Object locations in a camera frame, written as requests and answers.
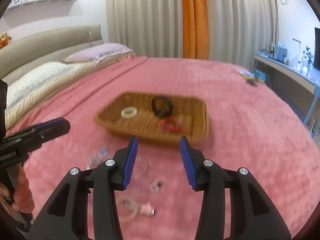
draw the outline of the black hair tie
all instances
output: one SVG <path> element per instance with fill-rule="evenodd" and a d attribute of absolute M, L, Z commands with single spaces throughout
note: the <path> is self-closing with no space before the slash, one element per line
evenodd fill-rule
<path fill-rule="evenodd" d="M 163 101 L 167 104 L 167 106 L 169 107 L 169 110 L 166 110 L 166 109 L 157 109 L 156 108 L 156 101 L 157 100 L 160 100 L 160 101 Z M 168 116 L 171 116 L 172 113 L 173 113 L 173 102 L 171 101 L 170 98 L 168 97 L 164 97 L 164 96 L 155 96 L 153 99 L 152 99 L 152 102 L 151 102 L 151 106 L 152 106 L 152 111 L 153 113 L 159 117 L 159 118 L 164 118 L 164 117 L 168 117 Z"/>

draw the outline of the stuffed toy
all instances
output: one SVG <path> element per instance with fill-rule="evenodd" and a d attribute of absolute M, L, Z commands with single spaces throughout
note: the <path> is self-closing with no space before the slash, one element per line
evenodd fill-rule
<path fill-rule="evenodd" d="M 2 49 L 4 46 L 7 46 L 9 40 L 11 40 L 9 33 L 2 34 L 0 36 L 0 49 Z"/>

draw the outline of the pink object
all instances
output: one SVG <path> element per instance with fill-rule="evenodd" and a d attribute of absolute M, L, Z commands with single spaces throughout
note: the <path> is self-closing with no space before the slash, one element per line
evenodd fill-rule
<path fill-rule="evenodd" d="M 67 63 L 73 62 L 100 62 L 107 56 L 112 56 L 117 53 L 132 51 L 127 46 L 119 43 L 104 43 L 88 49 L 78 51 L 64 59 Z"/>
<path fill-rule="evenodd" d="M 114 154 L 127 138 L 111 135 L 93 123 L 95 113 L 125 91 L 197 96 L 207 103 L 210 131 L 197 145 L 221 167 L 246 167 L 265 189 L 284 218 L 292 237 L 303 227 L 320 199 L 320 153 L 292 109 L 268 87 L 252 87 L 228 63 L 137 57 L 95 72 L 31 111 L 13 131 L 63 116 L 70 133 L 45 143 L 25 164 L 36 216 L 72 167 L 84 170 L 104 145 Z M 150 202 L 156 214 L 122 224 L 124 239 L 193 240 L 202 193 L 188 184 L 179 150 L 139 143 L 146 172 L 132 179 L 125 194 Z M 161 181 L 158 193 L 150 185 Z M 230 198 L 226 200 L 225 236 L 230 230 Z M 92 210 L 89 236 L 93 238 Z"/>

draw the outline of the pink pillow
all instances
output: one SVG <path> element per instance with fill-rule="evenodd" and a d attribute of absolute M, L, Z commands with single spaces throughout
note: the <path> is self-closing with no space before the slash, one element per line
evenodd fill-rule
<path fill-rule="evenodd" d="M 97 62 L 106 57 L 121 54 L 125 52 L 131 52 L 127 46 L 119 43 L 104 43 L 92 48 L 78 51 L 64 59 L 66 63 L 78 63 L 78 62 Z"/>

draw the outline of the curtain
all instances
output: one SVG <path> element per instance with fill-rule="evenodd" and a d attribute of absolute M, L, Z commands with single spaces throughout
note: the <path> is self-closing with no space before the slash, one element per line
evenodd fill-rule
<path fill-rule="evenodd" d="M 207 0 L 209 59 L 253 68 L 276 40 L 276 0 Z"/>
<path fill-rule="evenodd" d="M 183 57 L 208 59 L 209 27 L 207 0 L 182 0 Z"/>
<path fill-rule="evenodd" d="M 182 57 L 182 0 L 107 0 L 109 42 L 138 56 Z"/>

